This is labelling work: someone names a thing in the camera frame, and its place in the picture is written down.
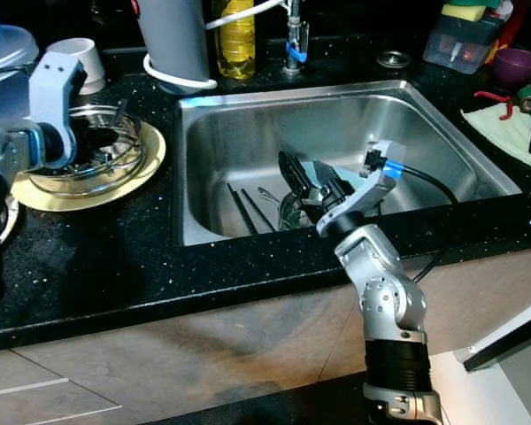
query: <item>cloth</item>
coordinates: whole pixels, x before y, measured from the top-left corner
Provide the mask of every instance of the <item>cloth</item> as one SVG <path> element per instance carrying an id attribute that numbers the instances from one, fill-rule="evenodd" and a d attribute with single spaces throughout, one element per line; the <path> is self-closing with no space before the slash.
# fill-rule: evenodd
<path id="1" fill-rule="evenodd" d="M 531 166 L 529 141 L 531 140 L 531 116 L 513 106 L 513 115 L 505 121 L 499 119 L 505 115 L 505 104 L 495 104 L 479 111 L 464 113 L 462 116 L 478 132 L 499 149 Z"/>

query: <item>sink basin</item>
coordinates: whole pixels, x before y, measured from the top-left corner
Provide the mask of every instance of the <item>sink basin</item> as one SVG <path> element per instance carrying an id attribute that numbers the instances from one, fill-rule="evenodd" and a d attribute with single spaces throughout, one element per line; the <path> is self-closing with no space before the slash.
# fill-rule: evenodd
<path id="1" fill-rule="evenodd" d="M 431 174 L 460 201 L 520 193 L 407 81 L 183 99 L 175 127 L 174 232 L 183 245 L 250 235 L 240 202 L 258 233 L 271 231 L 246 195 L 276 227 L 277 206 L 258 188 L 278 199 L 289 193 L 279 151 L 357 172 L 366 144 L 389 139 L 407 147 L 406 165 Z M 381 213 L 448 202 L 404 175 Z"/>

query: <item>yellow plate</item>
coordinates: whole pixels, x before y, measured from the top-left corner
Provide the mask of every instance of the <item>yellow plate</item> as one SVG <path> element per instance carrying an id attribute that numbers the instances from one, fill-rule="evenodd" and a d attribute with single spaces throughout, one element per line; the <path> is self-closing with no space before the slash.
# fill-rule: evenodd
<path id="1" fill-rule="evenodd" d="M 56 213 L 84 210 L 124 197 L 149 180 L 158 170 L 165 157 L 165 139 L 155 127 L 142 122 L 140 137 L 146 147 L 146 158 L 143 161 L 142 168 L 134 178 L 116 189 L 94 195 L 93 197 L 64 199 L 44 192 L 29 180 L 27 174 L 19 173 L 12 185 L 12 195 L 25 206 L 35 210 Z"/>

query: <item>oil bottle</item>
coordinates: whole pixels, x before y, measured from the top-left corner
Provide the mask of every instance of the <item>oil bottle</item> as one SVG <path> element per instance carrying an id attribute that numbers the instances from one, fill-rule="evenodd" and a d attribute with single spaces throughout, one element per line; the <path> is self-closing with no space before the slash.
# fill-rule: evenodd
<path id="1" fill-rule="evenodd" d="M 214 0 L 212 15 L 221 18 L 253 5 L 253 0 Z M 216 28 L 215 43 L 222 75 L 243 80 L 255 73 L 256 32 L 253 16 Z"/>

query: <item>black cable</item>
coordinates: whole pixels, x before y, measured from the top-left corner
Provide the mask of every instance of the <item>black cable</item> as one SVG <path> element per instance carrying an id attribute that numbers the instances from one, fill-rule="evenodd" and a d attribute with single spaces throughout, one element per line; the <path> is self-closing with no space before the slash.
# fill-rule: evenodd
<path id="1" fill-rule="evenodd" d="M 427 173 L 423 173 L 420 170 L 417 170 L 415 168 L 412 168 L 410 166 L 405 166 L 403 168 L 403 171 L 407 174 L 410 174 L 414 177 L 420 178 L 421 180 L 424 180 L 425 182 L 428 182 L 438 188 L 449 200 L 453 205 L 458 205 L 457 197 L 452 193 L 452 190 L 446 187 L 442 182 L 437 180 L 432 175 L 429 175 Z M 414 278 L 413 281 L 415 283 L 419 283 L 443 258 L 444 254 L 446 254 L 446 251 L 448 250 L 448 241 L 445 241 L 441 249 L 436 253 L 436 255 L 429 261 L 429 263 L 423 268 Z"/>
<path id="2" fill-rule="evenodd" d="M 30 62 L 24 65 L 5 66 L 4 68 L 0 68 L 0 73 L 22 72 L 26 75 L 30 75 L 34 64 L 34 62 Z"/>

